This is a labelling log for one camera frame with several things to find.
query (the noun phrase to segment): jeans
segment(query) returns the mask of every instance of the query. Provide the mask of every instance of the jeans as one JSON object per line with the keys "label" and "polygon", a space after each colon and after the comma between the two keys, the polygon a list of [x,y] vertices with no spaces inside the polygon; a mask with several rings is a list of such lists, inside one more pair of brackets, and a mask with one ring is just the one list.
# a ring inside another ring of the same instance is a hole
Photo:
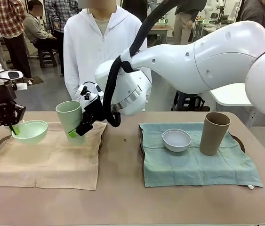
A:
{"label": "jeans", "polygon": [[157,0],[147,0],[147,2],[148,2],[148,8],[150,7],[152,12],[157,6]]}

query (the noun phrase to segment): white jacket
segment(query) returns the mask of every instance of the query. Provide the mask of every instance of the white jacket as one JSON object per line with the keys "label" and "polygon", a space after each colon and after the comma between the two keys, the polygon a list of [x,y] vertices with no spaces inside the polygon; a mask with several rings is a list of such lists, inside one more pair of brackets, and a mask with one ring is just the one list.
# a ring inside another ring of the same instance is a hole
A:
{"label": "white jacket", "polygon": [[[82,10],[72,16],[64,27],[64,80],[72,99],[79,99],[75,94],[78,87],[87,82],[95,82],[97,67],[108,60],[114,60],[129,48],[142,25],[131,13],[117,7],[112,14],[105,35],[100,32],[93,15]],[[147,40],[140,50],[147,49]],[[151,80],[148,69],[142,69]],[[94,92],[93,84],[87,84]]]}

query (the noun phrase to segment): teal towel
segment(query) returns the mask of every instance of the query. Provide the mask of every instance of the teal towel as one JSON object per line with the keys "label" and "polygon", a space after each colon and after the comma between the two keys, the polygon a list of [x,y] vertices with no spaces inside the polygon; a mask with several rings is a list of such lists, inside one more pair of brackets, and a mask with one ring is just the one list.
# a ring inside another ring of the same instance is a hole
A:
{"label": "teal towel", "polygon": [[[217,154],[206,156],[199,150],[203,123],[140,124],[140,127],[145,152],[145,187],[218,184],[263,187],[253,161],[229,133]],[[187,150],[175,153],[164,146],[162,134],[168,129],[182,129],[191,136]]]}

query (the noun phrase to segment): brown paper tube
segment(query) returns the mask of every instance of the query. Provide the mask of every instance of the brown paper tube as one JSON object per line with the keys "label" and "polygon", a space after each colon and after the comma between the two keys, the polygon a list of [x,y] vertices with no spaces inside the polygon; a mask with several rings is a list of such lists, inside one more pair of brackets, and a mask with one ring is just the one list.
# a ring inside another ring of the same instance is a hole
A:
{"label": "brown paper tube", "polygon": [[203,124],[201,153],[209,156],[215,155],[230,124],[231,120],[226,115],[219,112],[208,113]]}

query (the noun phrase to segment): green bowl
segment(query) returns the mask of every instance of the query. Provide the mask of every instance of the green bowl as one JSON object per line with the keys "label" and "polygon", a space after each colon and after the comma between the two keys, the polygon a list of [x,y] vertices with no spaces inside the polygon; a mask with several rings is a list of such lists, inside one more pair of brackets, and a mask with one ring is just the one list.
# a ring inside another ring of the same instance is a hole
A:
{"label": "green bowl", "polygon": [[40,120],[26,121],[16,127],[19,129],[19,134],[15,135],[12,132],[12,137],[17,142],[27,145],[34,145],[42,141],[48,130],[48,124]]}

